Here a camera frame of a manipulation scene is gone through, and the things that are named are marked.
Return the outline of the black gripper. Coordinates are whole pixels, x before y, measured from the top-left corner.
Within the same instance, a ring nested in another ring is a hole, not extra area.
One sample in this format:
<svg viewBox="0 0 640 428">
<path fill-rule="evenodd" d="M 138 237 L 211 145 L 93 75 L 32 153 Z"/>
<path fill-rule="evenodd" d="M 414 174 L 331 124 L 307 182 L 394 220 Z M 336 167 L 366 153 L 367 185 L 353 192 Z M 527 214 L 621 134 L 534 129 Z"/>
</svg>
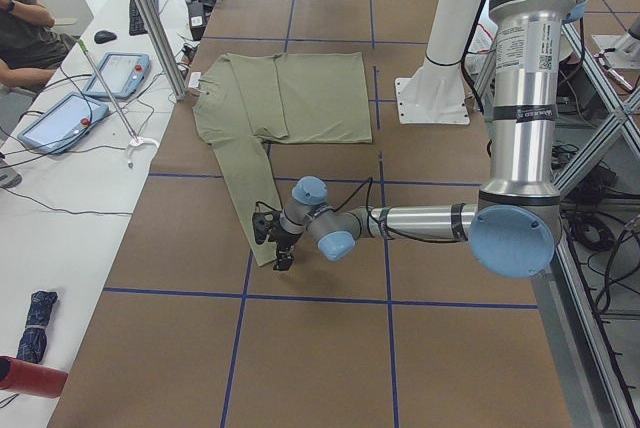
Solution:
<svg viewBox="0 0 640 428">
<path fill-rule="evenodd" d="M 274 271 L 288 271 L 294 262 L 293 246 L 298 242 L 301 233 L 290 233 L 280 224 L 270 231 L 269 240 L 276 244 L 276 261 Z"/>
</svg>

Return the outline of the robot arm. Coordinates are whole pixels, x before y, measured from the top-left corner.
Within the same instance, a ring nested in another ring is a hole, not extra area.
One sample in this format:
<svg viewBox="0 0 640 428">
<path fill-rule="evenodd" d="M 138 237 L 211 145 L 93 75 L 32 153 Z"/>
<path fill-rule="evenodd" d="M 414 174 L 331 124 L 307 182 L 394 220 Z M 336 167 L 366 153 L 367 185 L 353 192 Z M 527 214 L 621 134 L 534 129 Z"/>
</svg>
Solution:
<svg viewBox="0 0 640 428">
<path fill-rule="evenodd" d="M 561 237 L 560 194 L 551 180 L 557 118 L 561 28 L 580 18 L 586 0 L 481 0 L 497 26 L 490 178 L 476 204 L 365 206 L 339 213 L 327 189 L 307 176 L 266 224 L 258 241 L 276 245 L 275 267 L 289 269 L 301 235 L 329 260 L 348 254 L 360 238 L 469 244 L 490 271 L 526 278 L 551 262 Z"/>
</svg>

